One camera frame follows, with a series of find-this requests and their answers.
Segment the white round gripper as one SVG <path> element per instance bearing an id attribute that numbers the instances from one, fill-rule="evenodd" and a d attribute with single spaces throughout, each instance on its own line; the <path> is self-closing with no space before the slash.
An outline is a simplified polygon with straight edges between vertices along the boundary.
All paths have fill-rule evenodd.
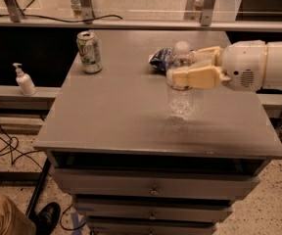
<path id="1" fill-rule="evenodd" d="M 221 52 L 220 46 L 195 50 L 193 51 L 194 61 L 216 62 Z M 240 41 L 224 49 L 221 67 L 209 65 L 175 71 L 172 74 L 172 80 L 176 85 L 192 88 L 212 89 L 223 83 L 232 90 L 255 92 L 262 87 L 265 58 L 264 41 Z"/>

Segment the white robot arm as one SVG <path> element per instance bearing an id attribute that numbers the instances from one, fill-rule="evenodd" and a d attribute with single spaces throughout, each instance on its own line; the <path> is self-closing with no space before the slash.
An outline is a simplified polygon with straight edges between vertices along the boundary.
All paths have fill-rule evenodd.
<path id="1" fill-rule="evenodd" d="M 221 48 L 189 51 L 179 55 L 188 63 L 172 68 L 168 82 L 178 89 L 211 89 L 222 84 L 235 91 L 282 91 L 282 42 L 239 41 Z"/>

